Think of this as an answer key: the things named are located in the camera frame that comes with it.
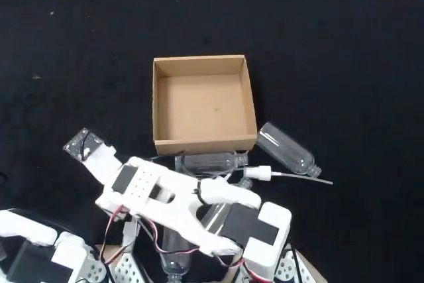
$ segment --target plastic bottle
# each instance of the plastic bottle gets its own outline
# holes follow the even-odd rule
[[[251,189],[252,185],[252,180],[243,177],[236,186],[244,189]],[[212,205],[212,207],[205,214],[205,217],[203,217],[201,220],[201,224],[209,232],[218,235],[221,232],[228,213],[230,212],[230,208],[231,204],[229,203],[218,203]]]
[[[247,153],[220,152],[217,154],[196,154],[175,157],[176,171],[206,177],[232,172],[248,164]]]
[[[164,229],[162,248],[166,251],[182,251],[190,249],[190,243],[178,232],[169,228]],[[168,283],[180,283],[191,265],[191,254],[163,255],[162,268],[168,275]]]
[[[260,129],[256,144],[296,174],[316,178],[321,173],[313,155],[270,122]]]

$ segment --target cardboard box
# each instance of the cardboard box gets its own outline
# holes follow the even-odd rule
[[[246,58],[155,58],[152,117],[158,154],[250,150],[257,128]]]

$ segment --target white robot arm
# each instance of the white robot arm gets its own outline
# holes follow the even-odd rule
[[[87,129],[80,131],[64,150],[104,185],[96,204],[109,215],[123,207],[116,219],[123,219],[129,213],[135,218],[159,223],[177,231],[209,256],[236,255],[243,251],[236,239],[205,230],[195,215],[197,209],[203,204],[214,203],[239,203],[241,208],[254,209],[254,221],[271,228],[272,234],[264,242],[249,235],[250,227],[236,229],[248,238],[243,247],[243,259],[259,276],[269,280],[274,277],[292,218],[286,208],[273,203],[261,207],[260,197],[250,190],[219,180],[199,181],[141,158],[132,157],[121,164],[114,156],[116,150]],[[158,196],[164,192],[171,195],[170,201]]]
[[[85,278],[86,282],[100,283],[105,279],[105,265],[95,260],[85,241],[76,235],[47,227],[12,211],[0,211],[0,237],[23,237],[26,242],[16,257],[8,276],[0,274],[0,282],[29,282],[28,278],[49,278],[57,282],[75,283]],[[31,272],[28,264],[46,264],[51,267],[40,273]]]

